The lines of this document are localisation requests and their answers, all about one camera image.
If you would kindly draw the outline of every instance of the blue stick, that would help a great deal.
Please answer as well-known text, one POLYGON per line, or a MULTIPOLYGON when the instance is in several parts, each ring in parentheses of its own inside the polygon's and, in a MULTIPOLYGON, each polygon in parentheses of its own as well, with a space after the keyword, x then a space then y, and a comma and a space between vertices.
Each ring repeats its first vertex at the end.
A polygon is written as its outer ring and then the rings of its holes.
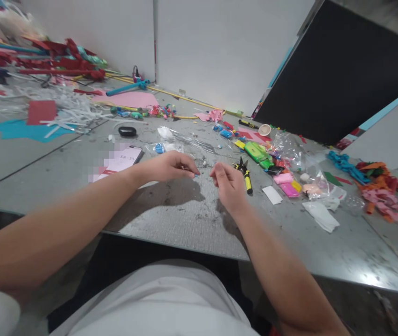
POLYGON ((151 81, 149 79, 145 79, 144 81, 136 82, 134 84, 126 85, 126 86, 123 86, 123 87, 108 91, 105 94, 106 94, 106 96, 110 97, 110 96, 114 96, 114 95, 116 95, 116 94, 118 94, 120 92, 127 91, 129 89, 132 89, 132 88, 138 87, 138 86, 140 87, 140 89, 145 90, 147 84, 149 84, 150 82, 151 81))
POLYGON ((42 50, 38 50, 38 49, 27 49, 27 48, 16 47, 16 46, 10 46, 10 45, 1 44, 1 43, 0 43, 0 48, 3 48, 3 49, 11 49, 11 50, 19 51, 19 52, 29 52, 29 53, 38 54, 38 55, 46 55, 46 52, 45 52, 45 51, 42 51, 42 50))

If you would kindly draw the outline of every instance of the black panel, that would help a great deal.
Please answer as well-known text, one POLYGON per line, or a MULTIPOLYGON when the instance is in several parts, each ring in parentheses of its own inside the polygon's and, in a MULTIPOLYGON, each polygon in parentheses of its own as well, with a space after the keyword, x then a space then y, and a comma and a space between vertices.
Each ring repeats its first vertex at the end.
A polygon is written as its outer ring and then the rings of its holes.
POLYGON ((335 144, 398 97, 398 35, 325 1, 255 117, 335 144))

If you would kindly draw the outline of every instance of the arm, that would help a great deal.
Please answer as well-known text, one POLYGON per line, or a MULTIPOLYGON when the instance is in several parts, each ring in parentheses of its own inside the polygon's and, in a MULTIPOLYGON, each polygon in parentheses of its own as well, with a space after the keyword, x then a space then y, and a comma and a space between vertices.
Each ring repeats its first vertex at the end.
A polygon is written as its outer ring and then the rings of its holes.
POLYGON ((244 237, 256 274, 285 335, 349 335, 303 263, 266 230, 248 204, 242 174, 218 163, 210 176, 244 237))
POLYGON ((13 222, 0 230, 0 291, 22 304, 32 290, 92 241, 139 187, 195 174, 200 173, 190 157, 169 152, 13 222))

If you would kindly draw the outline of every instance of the blue paper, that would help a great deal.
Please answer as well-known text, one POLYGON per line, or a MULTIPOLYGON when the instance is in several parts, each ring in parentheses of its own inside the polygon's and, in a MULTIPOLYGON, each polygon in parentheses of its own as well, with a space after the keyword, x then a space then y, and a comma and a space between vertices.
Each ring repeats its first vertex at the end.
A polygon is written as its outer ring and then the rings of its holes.
POLYGON ((13 119, 0 123, 0 132, 2 139, 29 138, 43 143, 50 142, 63 134, 74 133, 73 131, 60 127, 49 137, 45 138, 45 135, 54 129, 54 127, 57 126, 26 125, 26 120, 13 119))

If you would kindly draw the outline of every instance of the person's right hand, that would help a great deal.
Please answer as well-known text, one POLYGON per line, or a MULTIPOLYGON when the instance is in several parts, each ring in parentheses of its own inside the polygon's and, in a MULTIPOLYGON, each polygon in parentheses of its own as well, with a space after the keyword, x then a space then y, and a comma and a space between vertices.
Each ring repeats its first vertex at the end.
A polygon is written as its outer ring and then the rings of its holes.
POLYGON ((244 176, 239 170, 222 162, 214 165, 211 173, 214 185, 219 188, 219 199, 233 216, 247 203, 244 176))

